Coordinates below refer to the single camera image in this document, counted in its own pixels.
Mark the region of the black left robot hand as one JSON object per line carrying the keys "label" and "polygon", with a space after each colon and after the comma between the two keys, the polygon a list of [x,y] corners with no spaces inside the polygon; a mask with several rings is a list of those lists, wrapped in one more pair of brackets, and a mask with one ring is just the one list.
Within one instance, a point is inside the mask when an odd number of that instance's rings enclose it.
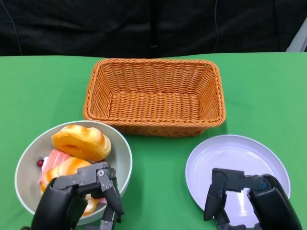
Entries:
{"label": "black left robot hand", "polygon": [[54,178],[47,185],[35,211],[32,230],[74,230],[88,201],[105,198],[106,208],[98,226],[86,230],[112,230],[124,214],[117,178],[106,162],[82,167],[77,173]]}

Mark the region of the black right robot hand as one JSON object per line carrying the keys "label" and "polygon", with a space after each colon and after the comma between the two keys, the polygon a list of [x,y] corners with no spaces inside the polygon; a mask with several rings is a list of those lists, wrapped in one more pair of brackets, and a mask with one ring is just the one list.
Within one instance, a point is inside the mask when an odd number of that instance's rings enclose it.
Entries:
{"label": "black right robot hand", "polygon": [[245,175],[243,171],[214,168],[206,198],[204,220],[215,220],[219,230],[245,230],[243,224],[232,226],[224,209],[227,192],[240,193],[247,188],[247,197],[258,219],[256,230],[300,230],[302,225],[283,187],[272,175]]}

